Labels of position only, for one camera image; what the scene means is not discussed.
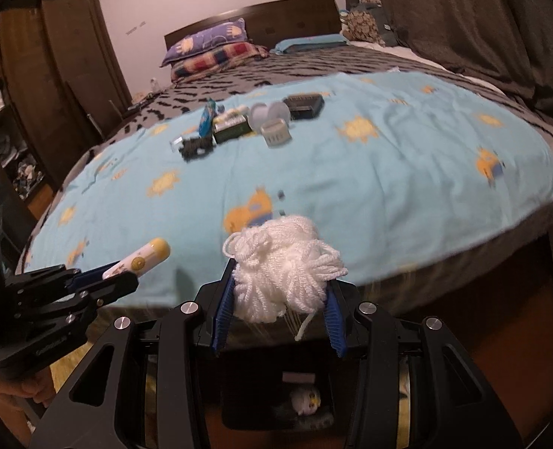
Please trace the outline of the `person left hand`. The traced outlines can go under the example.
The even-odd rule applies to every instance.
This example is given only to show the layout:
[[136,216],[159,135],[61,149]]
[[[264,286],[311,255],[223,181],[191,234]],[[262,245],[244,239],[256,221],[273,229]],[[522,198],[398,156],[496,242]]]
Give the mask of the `person left hand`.
[[0,406],[16,405],[16,398],[33,399],[36,403],[49,406],[56,390],[50,368],[45,368],[23,380],[7,380],[0,375]]

